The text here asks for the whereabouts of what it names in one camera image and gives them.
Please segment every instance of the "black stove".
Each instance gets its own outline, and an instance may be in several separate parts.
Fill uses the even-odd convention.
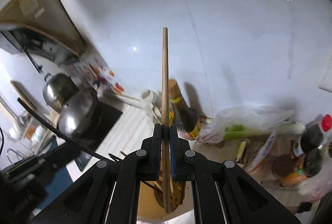
[[[93,133],[89,134],[89,145],[87,146],[90,150],[93,151],[97,150],[99,145],[102,143],[102,141],[105,139],[107,134],[122,115],[121,111],[101,101],[99,101],[99,105],[103,111],[102,118],[98,128],[93,131]],[[82,151],[79,157],[75,159],[75,162],[80,171],[83,171],[90,158],[91,155]]]

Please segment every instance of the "stainless steel pot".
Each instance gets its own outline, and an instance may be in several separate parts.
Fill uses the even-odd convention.
[[[62,105],[79,91],[72,79],[63,73],[55,76],[47,73],[44,80],[46,82],[43,89],[44,100],[58,113],[61,112]]]
[[[73,138],[93,132],[100,124],[100,111],[96,90],[81,90],[64,103],[60,112],[58,129],[66,136]]]

